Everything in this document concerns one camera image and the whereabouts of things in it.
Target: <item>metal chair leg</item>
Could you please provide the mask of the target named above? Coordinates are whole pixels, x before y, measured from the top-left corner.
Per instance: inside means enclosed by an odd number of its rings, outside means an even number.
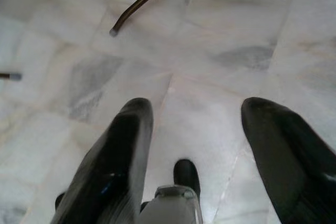
[[[110,35],[112,37],[115,37],[118,34],[124,22],[147,1],[148,0],[137,0],[125,12],[123,12],[123,14],[119,17],[118,21],[116,22],[116,24],[110,30]]]

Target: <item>marble floor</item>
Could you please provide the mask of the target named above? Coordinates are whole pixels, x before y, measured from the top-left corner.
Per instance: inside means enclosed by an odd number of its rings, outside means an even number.
[[[129,99],[154,109],[143,200],[198,168],[205,223],[279,224],[240,123],[244,98],[299,112],[336,149],[336,0],[0,0],[0,223],[46,224]]]

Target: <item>chair leg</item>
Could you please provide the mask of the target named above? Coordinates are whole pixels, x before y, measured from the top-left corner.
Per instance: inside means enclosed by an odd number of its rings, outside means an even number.
[[[118,21],[116,22],[116,24],[110,30],[110,35],[112,37],[115,37],[118,34],[124,22],[147,1],[148,0],[137,0],[125,12],[123,12],[123,14],[119,17]]]

